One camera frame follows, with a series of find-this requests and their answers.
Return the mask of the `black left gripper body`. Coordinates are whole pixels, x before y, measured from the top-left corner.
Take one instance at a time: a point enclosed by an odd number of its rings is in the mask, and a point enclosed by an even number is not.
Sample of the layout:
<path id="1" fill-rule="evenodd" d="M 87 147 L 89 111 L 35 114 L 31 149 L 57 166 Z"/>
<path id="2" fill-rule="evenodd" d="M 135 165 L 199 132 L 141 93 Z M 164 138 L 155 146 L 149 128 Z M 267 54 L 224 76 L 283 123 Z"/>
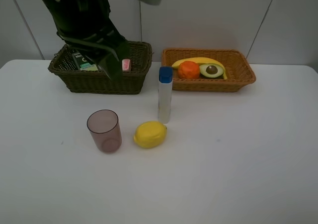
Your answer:
<path id="1" fill-rule="evenodd" d="M 127 40 L 122 36 L 110 19 L 106 25 L 88 34 L 82 30 L 80 33 L 64 33 L 60 28 L 57 35 L 70 47 L 81 51 L 91 57 L 102 54 L 112 54 L 116 58 L 127 57 Z"/>

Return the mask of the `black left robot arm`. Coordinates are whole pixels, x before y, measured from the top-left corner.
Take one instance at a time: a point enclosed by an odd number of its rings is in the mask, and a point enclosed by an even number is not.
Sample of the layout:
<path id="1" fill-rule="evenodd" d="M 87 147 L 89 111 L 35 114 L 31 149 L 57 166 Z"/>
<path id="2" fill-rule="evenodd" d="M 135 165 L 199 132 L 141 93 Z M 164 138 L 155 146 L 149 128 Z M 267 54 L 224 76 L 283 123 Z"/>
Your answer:
<path id="1" fill-rule="evenodd" d="M 122 76 L 130 45 L 112 23 L 108 0 L 42 0 L 57 35 L 110 79 Z"/>

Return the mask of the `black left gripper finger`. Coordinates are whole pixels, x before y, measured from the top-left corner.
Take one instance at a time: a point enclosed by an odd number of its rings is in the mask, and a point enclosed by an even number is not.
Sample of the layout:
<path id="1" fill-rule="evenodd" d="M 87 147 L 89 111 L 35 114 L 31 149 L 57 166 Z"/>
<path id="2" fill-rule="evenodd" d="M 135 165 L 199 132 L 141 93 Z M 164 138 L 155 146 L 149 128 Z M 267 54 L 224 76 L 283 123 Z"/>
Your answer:
<path id="1" fill-rule="evenodd" d="M 130 55 L 128 41 L 119 44 L 88 43 L 88 52 L 85 53 L 101 71 L 111 80 L 122 76 L 122 60 Z"/>

